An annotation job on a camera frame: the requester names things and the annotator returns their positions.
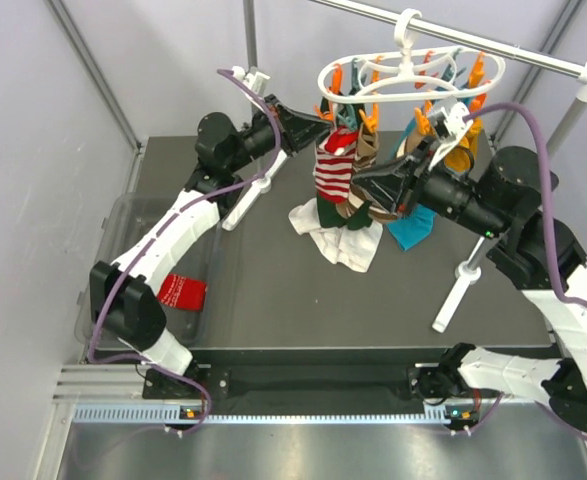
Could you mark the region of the red white striped sock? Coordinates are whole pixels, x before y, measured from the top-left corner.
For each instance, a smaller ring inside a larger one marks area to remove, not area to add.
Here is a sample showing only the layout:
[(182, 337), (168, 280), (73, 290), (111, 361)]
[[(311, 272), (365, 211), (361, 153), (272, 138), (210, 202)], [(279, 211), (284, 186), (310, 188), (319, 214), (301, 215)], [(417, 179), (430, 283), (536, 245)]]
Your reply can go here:
[(333, 204), (347, 199), (358, 133), (338, 127), (316, 144), (313, 177), (320, 197)]

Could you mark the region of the brown white striped sock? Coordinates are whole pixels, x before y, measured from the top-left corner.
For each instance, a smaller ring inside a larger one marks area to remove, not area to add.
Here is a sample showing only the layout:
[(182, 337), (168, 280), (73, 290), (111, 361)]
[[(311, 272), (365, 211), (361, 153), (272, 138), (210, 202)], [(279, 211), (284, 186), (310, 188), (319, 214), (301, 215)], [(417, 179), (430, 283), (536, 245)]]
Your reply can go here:
[(406, 131), (394, 157), (372, 169), (373, 176), (369, 179), (368, 192), (372, 194), (375, 206), (381, 210), (381, 214), (391, 219), (404, 215), (405, 197), (415, 182), (415, 170), (424, 157), (420, 152), (423, 140), (424, 135), (417, 129)]

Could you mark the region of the orange sock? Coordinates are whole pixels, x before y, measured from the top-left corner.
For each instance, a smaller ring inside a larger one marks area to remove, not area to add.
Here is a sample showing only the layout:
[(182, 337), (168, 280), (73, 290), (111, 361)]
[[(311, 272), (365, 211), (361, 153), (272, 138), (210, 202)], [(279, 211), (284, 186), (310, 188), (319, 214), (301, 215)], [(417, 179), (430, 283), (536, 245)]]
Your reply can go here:
[(477, 117), (473, 120), (473, 124), (468, 131), (468, 136), (470, 138), (476, 138), (481, 131), (483, 130), (483, 122), (480, 117)]
[(477, 136), (467, 134), (445, 157), (445, 166), (456, 174), (469, 173), (477, 155)]

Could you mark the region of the white clip hanger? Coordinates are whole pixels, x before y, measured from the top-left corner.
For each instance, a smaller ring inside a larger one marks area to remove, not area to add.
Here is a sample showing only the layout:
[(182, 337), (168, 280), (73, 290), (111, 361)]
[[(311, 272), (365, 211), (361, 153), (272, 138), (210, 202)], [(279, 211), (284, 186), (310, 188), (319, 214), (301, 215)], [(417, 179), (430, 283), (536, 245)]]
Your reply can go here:
[(454, 97), (484, 99), (506, 72), (505, 59), (455, 33), (450, 46), (417, 49), (422, 13), (405, 9), (385, 16), (393, 25), (393, 51), (351, 54), (325, 66), (317, 77), (322, 96), (315, 113), (336, 123), (378, 125), (383, 103), (424, 102)]

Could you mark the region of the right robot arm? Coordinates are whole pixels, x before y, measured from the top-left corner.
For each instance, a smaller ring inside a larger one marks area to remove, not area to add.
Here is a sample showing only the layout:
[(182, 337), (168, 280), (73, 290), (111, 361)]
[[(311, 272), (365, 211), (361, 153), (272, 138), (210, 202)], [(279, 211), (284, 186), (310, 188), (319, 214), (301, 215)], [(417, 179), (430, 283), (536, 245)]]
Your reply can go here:
[(489, 260), (545, 317), (560, 340), (559, 359), (501, 354), (469, 343), (419, 369), (425, 397), (492, 390), (534, 401), (587, 434), (587, 256), (551, 209), (558, 177), (543, 152), (499, 150), (478, 180), (429, 167), (429, 143), (360, 173), (354, 187), (389, 213), (423, 206), (494, 240)]

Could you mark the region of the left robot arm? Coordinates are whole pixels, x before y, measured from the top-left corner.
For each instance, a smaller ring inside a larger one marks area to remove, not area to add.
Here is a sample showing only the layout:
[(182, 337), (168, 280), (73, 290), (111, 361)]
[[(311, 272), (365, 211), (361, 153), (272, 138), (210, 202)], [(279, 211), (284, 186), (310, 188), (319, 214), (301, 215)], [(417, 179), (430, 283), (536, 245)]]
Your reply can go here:
[(197, 127), (196, 167), (174, 203), (135, 246), (91, 269), (94, 324), (166, 370), (165, 384), (176, 395), (193, 394), (200, 374), (192, 353), (168, 329), (159, 300), (166, 277), (237, 205), (245, 186), (239, 170), (267, 153), (293, 156), (330, 129), (328, 121), (292, 110), (274, 95), (241, 128), (224, 113), (206, 115)]

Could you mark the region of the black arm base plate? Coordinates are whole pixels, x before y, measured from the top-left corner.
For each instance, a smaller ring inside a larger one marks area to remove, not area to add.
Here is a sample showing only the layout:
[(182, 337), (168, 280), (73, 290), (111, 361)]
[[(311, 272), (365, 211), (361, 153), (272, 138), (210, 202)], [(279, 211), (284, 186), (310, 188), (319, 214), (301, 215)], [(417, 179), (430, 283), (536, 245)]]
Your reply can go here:
[(473, 388), (441, 373), (432, 365), (374, 361), (342, 363), (210, 362), (187, 376), (205, 387), (213, 399), (227, 400), (248, 393), (372, 393), (393, 398), (440, 400), (477, 398)]

